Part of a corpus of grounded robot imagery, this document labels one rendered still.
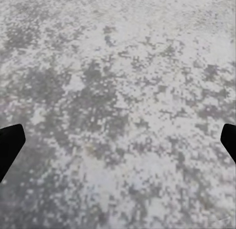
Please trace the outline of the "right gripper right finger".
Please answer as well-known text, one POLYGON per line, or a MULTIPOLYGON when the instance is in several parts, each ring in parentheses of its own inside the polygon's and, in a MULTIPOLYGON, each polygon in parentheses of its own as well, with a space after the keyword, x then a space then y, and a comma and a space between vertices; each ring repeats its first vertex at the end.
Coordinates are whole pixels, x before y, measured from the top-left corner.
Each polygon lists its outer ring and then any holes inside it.
POLYGON ((220 140, 236 162, 236 125, 226 123, 223 126, 220 140))

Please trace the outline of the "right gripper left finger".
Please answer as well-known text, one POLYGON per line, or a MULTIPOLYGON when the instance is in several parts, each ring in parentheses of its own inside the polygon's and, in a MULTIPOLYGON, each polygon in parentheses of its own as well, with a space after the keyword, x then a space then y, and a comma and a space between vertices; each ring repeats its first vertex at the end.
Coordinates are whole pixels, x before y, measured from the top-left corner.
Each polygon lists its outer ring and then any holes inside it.
POLYGON ((7 174, 26 141, 22 124, 0 129, 0 182, 7 174))

